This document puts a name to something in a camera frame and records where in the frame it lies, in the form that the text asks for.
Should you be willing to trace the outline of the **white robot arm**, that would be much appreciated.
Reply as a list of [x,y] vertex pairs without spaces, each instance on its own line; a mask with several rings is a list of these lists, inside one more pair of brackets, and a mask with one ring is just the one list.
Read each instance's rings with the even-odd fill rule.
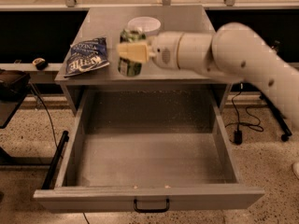
[[191,70],[223,83],[246,81],[299,127],[299,71],[242,23],[227,23],[214,34],[162,32],[122,42],[117,52],[135,63],[153,61],[163,69]]

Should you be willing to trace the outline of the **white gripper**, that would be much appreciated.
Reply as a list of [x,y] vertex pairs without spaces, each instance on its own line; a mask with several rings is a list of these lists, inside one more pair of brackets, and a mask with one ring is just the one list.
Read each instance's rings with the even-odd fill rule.
[[[163,69],[178,69],[178,46],[182,32],[163,32],[149,39],[154,57],[153,62]],[[146,63],[150,59],[150,46],[145,41],[123,42],[117,45],[117,52],[123,59],[135,63]]]

